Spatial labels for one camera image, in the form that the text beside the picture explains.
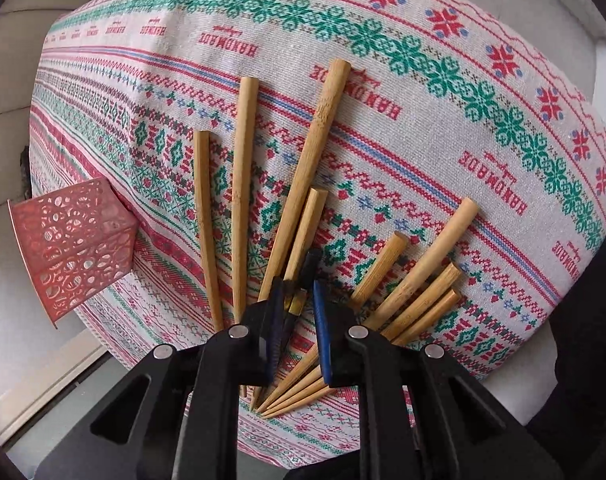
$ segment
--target embroidered tablecloth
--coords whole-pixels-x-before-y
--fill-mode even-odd
[[[231,168],[241,75],[261,80],[249,243],[255,300],[329,61],[352,63],[315,184],[315,243],[348,292],[393,230],[409,249],[372,308],[463,196],[481,213],[451,257],[455,310],[423,334],[478,377],[550,314],[606,232],[606,128],[518,34],[465,0],[94,0],[45,39],[30,116],[35,194],[106,176],[140,220],[134,271],[77,309],[128,367],[212,333],[192,135],[211,130],[213,222],[231,321]],[[283,377],[314,342],[308,312]],[[346,389],[269,421],[241,400],[239,447],[288,468],[358,448]]]

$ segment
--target black robotic claw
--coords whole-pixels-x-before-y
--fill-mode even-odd
[[[359,388],[361,480],[563,478],[525,428],[441,346],[394,346],[357,325],[348,307],[326,305],[320,282],[314,290],[323,378],[331,387]]]
[[[35,480],[236,478],[238,387],[272,382],[283,301],[277,278],[267,301],[205,345],[155,347],[72,428]]]

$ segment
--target pink perforated metal box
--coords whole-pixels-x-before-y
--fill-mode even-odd
[[[138,221],[106,178],[8,204],[20,254],[52,322],[131,270]]]

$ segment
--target silver screw head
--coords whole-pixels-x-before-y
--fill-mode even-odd
[[[234,325],[227,331],[232,339],[242,339],[250,333],[250,329],[245,325]]]
[[[445,355],[445,350],[435,344],[426,346],[424,351],[425,355],[431,359],[441,359]]]
[[[174,353],[174,349],[169,345],[159,345],[154,348],[153,355],[157,359],[167,359]]]
[[[363,339],[368,336],[368,329],[363,325],[354,325],[350,326],[350,330],[348,330],[347,333],[349,333],[350,337],[355,339]]]

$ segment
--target bamboo chopstick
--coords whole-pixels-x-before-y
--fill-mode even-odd
[[[295,402],[299,402],[299,400],[306,399],[311,394],[315,394],[318,390],[323,389],[325,383],[323,382],[323,377],[317,379],[313,383],[310,383],[307,388],[299,391],[295,396],[290,397],[289,399],[280,402],[279,404],[275,404],[274,406],[270,406],[269,410],[266,410],[263,415],[267,416],[270,413],[278,412],[281,408],[285,408],[286,406],[291,406]]]
[[[201,266],[205,277],[209,312],[215,332],[223,330],[223,313],[219,295],[219,273],[217,270],[214,237],[212,235],[212,213],[209,197],[209,132],[194,132],[194,205],[199,227]]]
[[[413,338],[418,337],[421,332],[432,326],[443,314],[448,312],[460,298],[461,295],[458,292],[450,289],[421,319],[401,334],[400,337],[403,337],[402,342],[398,342],[401,340],[399,337],[394,340],[393,344],[400,346],[410,342]],[[336,390],[336,388],[325,386],[325,383],[321,378],[304,390],[301,390],[298,394],[284,400],[279,399],[277,403],[270,406],[270,408],[263,413],[263,416],[264,418],[272,418],[282,415],[283,413],[291,412],[301,406],[315,402],[315,400],[320,399],[334,390]]]
[[[459,302],[461,295],[450,289],[443,297],[416,322],[412,323],[400,336],[398,336],[393,344],[405,346],[410,341],[417,339],[423,332],[430,328],[434,323],[443,317],[455,304]]]
[[[398,260],[400,254],[405,251],[408,242],[407,236],[398,231],[394,231],[392,236],[387,239],[377,259],[369,267],[367,274],[356,286],[350,297],[349,305],[353,311],[358,312],[363,304],[368,301],[381,280]]]
[[[307,196],[307,190],[317,172],[318,162],[321,159],[321,153],[325,147],[330,126],[334,121],[334,115],[343,95],[345,82],[351,68],[350,64],[342,59],[333,59],[330,63],[318,99],[317,110],[314,112],[303,145],[303,151],[292,178],[288,199],[281,215],[281,223],[276,231],[270,259],[261,283],[259,301],[267,299],[270,295],[270,288],[272,288],[272,280],[283,270],[289,245],[292,242],[299,215]]]
[[[317,232],[318,223],[321,219],[321,213],[325,206],[327,190],[319,187],[311,187],[305,200],[305,207],[301,214],[301,221],[297,228],[292,250],[289,253],[288,265],[285,268],[283,280],[295,280],[303,265],[305,253],[312,246],[314,234]]]
[[[237,101],[237,130],[232,166],[232,303],[234,322],[240,323],[247,294],[247,227],[250,169],[259,80],[241,77]]]
[[[369,266],[368,272],[361,280],[359,286],[354,289],[350,297],[350,304],[353,308],[359,309],[363,303],[371,296],[374,290],[379,286],[381,280],[392,268],[392,265],[397,261],[400,253],[407,247],[407,237],[401,233],[394,232],[387,239],[382,250],[379,251],[374,263]],[[298,381],[303,374],[310,368],[318,359],[318,347],[316,344],[310,348],[303,356],[301,361],[290,371],[290,373],[278,384],[275,390],[263,401],[257,410],[259,413],[265,411],[276,399],[288,391],[288,389]]]
[[[441,264],[443,258],[472,223],[477,212],[478,206],[474,200],[464,198],[432,245],[427,248],[427,251],[419,258],[397,288],[369,315],[363,325],[372,330],[378,330]]]
[[[432,304],[437,301],[454,283],[461,271],[454,264],[449,264],[439,276],[430,283],[430,286],[412,302],[385,330],[382,330],[381,335],[386,338],[394,339],[403,330],[407,329],[421,314],[423,314]]]
[[[311,404],[315,400],[318,400],[321,397],[324,397],[333,391],[334,391],[334,388],[330,388],[329,386],[324,386],[323,389],[318,390],[315,394],[310,395],[308,398],[299,400],[299,402],[295,402],[294,404],[286,406],[285,408],[278,410],[277,412],[270,413],[270,415],[266,415],[266,416],[264,416],[264,418],[265,419],[274,418],[275,416],[282,415],[283,413],[291,412],[292,410],[300,408],[301,406]]]

